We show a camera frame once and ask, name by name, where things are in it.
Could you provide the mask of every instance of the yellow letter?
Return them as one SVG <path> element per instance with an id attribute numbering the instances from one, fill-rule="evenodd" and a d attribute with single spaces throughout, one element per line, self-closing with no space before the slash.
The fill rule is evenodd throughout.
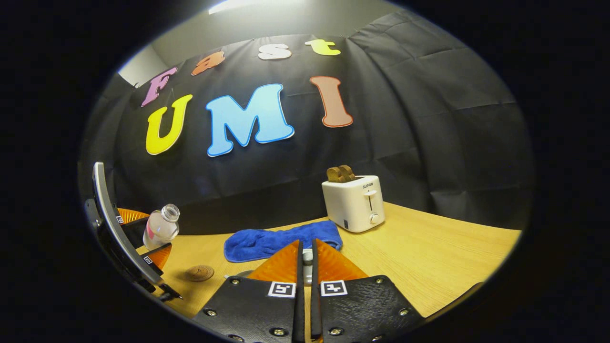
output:
<path id="1" fill-rule="evenodd" d="M 310 40 L 309 42 L 305 42 L 305 45 L 311 45 L 314 52 L 320 55 L 334 56 L 341 53 L 339 50 L 332 50 L 328 47 L 329 45 L 335 45 L 335 43 L 327 42 L 323 39 Z"/>
<path id="2" fill-rule="evenodd" d="M 174 108 L 174 120 L 171 123 L 170 133 L 165 137 L 159 137 L 161 118 L 167 107 L 161 107 L 148 117 L 148 132 L 146 133 L 146 151 L 151 155 L 158 155 L 171 148 L 180 137 L 184 124 L 184 112 L 187 109 L 187 102 L 193 98 L 192 94 L 185 95 L 174 101 L 171 105 Z"/>

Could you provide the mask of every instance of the toaster knob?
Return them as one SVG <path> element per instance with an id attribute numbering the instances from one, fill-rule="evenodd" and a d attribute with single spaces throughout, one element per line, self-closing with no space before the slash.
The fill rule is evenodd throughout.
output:
<path id="1" fill-rule="evenodd" d="M 368 221 L 371 222 L 371 224 L 377 224 L 377 222 L 379 221 L 379 215 L 377 213 L 369 215 Z"/>

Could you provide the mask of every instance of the pink label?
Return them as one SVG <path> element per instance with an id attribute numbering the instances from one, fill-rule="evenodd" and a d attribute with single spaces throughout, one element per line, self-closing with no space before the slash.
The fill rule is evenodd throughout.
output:
<path id="1" fill-rule="evenodd" d="M 150 224 L 146 223 L 146 232 L 148 233 L 148 238 L 154 238 L 154 232 L 151 230 Z"/>

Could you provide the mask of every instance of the blue letter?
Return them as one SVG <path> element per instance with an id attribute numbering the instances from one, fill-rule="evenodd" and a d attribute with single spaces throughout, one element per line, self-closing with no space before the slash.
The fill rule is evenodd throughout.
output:
<path id="1" fill-rule="evenodd" d="M 210 157 L 226 154 L 233 149 L 233 143 L 227 139 L 225 127 L 241 146 L 247 146 L 254 128 L 254 121 L 259 120 L 259 132 L 254 139 L 259 143 L 275 142 L 294 135 L 295 129 L 286 123 L 279 92 L 281 84 L 268 84 L 255 89 L 246 109 L 230 96 L 221 96 L 207 103 L 206 109 L 212 112 L 212 145 L 207 149 Z"/>

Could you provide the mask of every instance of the orange letter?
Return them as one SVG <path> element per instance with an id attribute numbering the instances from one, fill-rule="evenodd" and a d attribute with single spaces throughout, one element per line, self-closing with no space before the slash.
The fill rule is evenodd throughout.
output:
<path id="1" fill-rule="evenodd" d="M 322 103 L 324 103 L 324 118 L 322 123 L 329 128 L 348 126 L 354 122 L 354 118 L 345 112 L 343 100 L 339 93 L 341 81 L 329 76 L 314 76 L 309 79 L 311 83 L 318 86 Z"/>
<path id="2" fill-rule="evenodd" d="M 224 61 L 224 52 L 218 51 L 197 63 L 197 67 L 191 73 L 192 76 L 199 75 L 209 68 L 215 67 Z"/>

